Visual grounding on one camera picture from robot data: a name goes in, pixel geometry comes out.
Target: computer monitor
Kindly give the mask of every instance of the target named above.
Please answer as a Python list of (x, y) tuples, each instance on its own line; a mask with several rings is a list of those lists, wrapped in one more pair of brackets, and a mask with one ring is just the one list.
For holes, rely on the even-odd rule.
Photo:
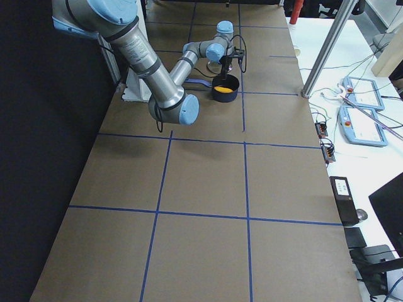
[[(371, 205), (396, 252), (403, 255), (403, 173), (369, 196)], [(350, 251), (371, 296), (387, 294), (403, 276), (403, 258), (395, 259), (387, 245)], [(403, 282), (392, 296), (403, 299)]]
[(390, 242), (403, 257), (403, 173), (372, 193), (369, 198)]

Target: table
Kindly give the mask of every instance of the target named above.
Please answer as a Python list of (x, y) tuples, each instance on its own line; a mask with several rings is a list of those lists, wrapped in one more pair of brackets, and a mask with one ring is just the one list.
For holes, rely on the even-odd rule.
[(360, 301), (283, 8), (154, 4), (168, 70), (233, 22), (239, 94), (188, 89), (196, 123), (162, 133), (147, 104), (115, 95), (31, 301)]
[[(312, 68), (332, 21), (300, 18), (295, 26), (289, 25), (293, 44), (301, 51), (298, 56), (298, 64), (304, 82), (308, 78), (310, 72), (308, 69)], [(324, 88), (336, 89), (336, 84), (359, 65), (353, 63), (367, 58), (372, 53), (355, 22), (349, 20), (326, 62), (325, 68), (327, 69), (322, 71), (309, 102), (312, 103), (312, 112), (318, 111), (331, 118), (327, 122), (327, 130), (329, 138), (335, 144), (336, 162), (329, 164), (327, 173), (329, 176), (347, 177), (356, 208), (361, 208), (368, 213), (368, 219), (356, 227), (361, 229), (368, 246), (387, 244), (393, 250), (389, 238), (372, 209), (368, 196), (403, 171), (403, 142), (385, 131), (389, 144), (383, 148), (348, 143), (341, 133), (340, 127), (335, 128), (338, 109), (342, 102), (326, 100), (321, 96), (321, 92), (325, 96), (334, 96), (333, 92)], [(371, 67), (375, 62), (375, 57), (369, 58), (350, 76), (374, 79), (377, 86), (381, 88), (381, 95), (399, 97), (388, 78), (373, 75)], [(330, 69), (330, 67), (349, 65), (352, 66)], [(383, 99), (383, 101), (385, 110), (382, 111), (382, 114), (402, 121), (403, 102), (396, 99)], [(387, 125), (397, 125), (382, 116), (379, 118)], [(403, 134), (401, 128), (396, 131)], [(365, 293), (365, 287), (361, 287), (361, 289), (363, 298), (365, 295), (368, 296), (368, 293)]]

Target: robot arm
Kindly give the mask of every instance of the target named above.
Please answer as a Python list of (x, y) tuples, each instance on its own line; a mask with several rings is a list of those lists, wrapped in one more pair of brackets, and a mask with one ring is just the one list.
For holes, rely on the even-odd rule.
[(210, 41), (193, 42), (169, 74), (139, 29), (137, 0), (52, 0), (54, 26), (71, 35), (96, 38), (99, 33), (119, 48), (151, 90), (149, 111), (165, 123), (190, 125), (199, 112), (197, 98), (181, 86), (201, 57), (219, 62), (234, 50), (232, 23), (222, 21)]

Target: blue joint cap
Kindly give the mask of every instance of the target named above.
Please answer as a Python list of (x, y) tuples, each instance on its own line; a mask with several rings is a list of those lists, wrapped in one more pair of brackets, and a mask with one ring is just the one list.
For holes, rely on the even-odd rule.
[(186, 43), (185, 45), (183, 45), (182, 53), (187, 51), (189, 45), (190, 45), (190, 43)]
[(59, 19), (56, 19), (55, 17), (52, 17), (52, 19), (54, 28), (62, 33), (65, 33), (66, 35), (78, 36), (79, 38), (87, 38), (92, 40), (96, 40), (98, 38), (98, 33), (96, 32), (82, 30), (81, 28), (65, 23)]
[(127, 25), (137, 16), (137, 0), (87, 0), (93, 11), (106, 21)]
[(234, 26), (230, 21), (221, 21), (219, 24), (217, 24), (217, 31), (219, 33), (233, 33)]
[(185, 97), (179, 112), (179, 124), (182, 125), (193, 124), (196, 121), (198, 114), (199, 114), (199, 101), (197, 100), (196, 96), (188, 94)]
[(206, 57), (213, 62), (220, 62), (220, 59), (225, 53), (225, 48), (221, 44), (213, 43), (206, 49)]

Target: dark wall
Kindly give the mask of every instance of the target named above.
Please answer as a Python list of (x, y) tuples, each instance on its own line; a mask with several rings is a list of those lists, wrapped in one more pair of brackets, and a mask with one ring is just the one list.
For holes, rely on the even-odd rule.
[(51, 15), (0, 4), (0, 301), (29, 300), (113, 94), (96, 43)]

